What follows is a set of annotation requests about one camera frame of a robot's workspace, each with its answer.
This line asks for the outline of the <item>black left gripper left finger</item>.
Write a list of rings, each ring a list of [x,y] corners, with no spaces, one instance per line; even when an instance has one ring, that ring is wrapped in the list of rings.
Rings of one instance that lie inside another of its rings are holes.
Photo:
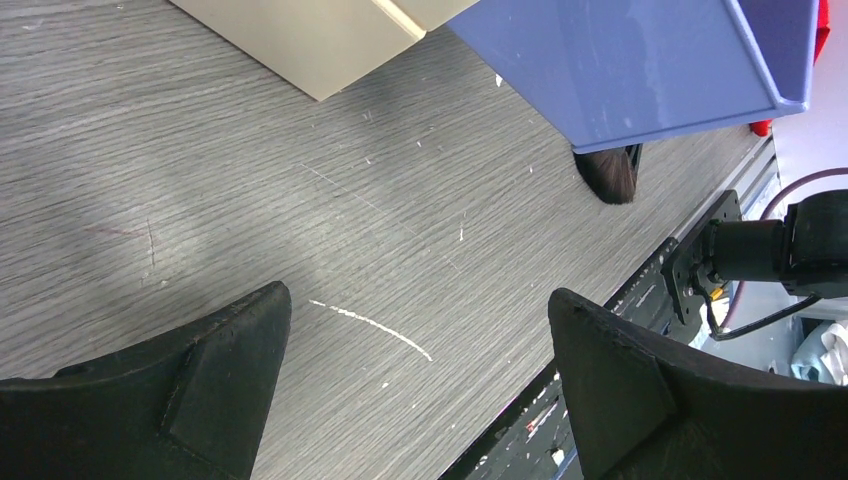
[[[290,331],[271,282],[50,378],[1,383],[5,479],[247,479]]]

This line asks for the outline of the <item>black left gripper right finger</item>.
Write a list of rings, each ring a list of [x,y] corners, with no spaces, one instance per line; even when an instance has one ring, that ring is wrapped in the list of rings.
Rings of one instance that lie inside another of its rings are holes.
[[[846,477],[845,388],[709,355],[565,288],[548,318],[586,478]]]

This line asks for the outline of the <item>blue drawer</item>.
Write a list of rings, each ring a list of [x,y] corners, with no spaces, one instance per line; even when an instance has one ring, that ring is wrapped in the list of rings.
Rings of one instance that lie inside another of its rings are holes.
[[[579,153],[807,110],[813,0],[487,0],[450,29]]]

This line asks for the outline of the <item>white pink drawer organizer box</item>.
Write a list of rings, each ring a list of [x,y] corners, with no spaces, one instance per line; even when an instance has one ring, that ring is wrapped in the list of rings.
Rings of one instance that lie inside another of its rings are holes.
[[[420,42],[474,0],[173,0],[317,101]]]

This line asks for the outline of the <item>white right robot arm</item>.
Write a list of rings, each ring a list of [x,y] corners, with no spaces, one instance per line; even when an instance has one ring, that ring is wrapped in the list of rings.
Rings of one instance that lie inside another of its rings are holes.
[[[847,295],[847,192],[789,205],[784,219],[723,221],[704,232],[709,272],[724,281],[780,283],[794,296]]]

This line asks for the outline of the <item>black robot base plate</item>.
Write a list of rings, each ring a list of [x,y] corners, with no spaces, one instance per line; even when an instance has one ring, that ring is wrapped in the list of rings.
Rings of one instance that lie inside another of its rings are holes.
[[[578,444],[601,430],[603,445],[620,446],[616,427],[633,425],[630,400],[659,399],[651,387],[663,383],[653,366],[638,365],[633,353],[611,344],[601,332],[615,315],[695,348],[709,328],[700,313],[708,293],[718,290],[707,277],[703,230],[713,221],[738,220],[738,196],[722,192],[685,233],[664,240],[603,306],[573,308],[555,292],[549,301],[555,358],[496,417],[443,473],[445,479],[580,479]]]

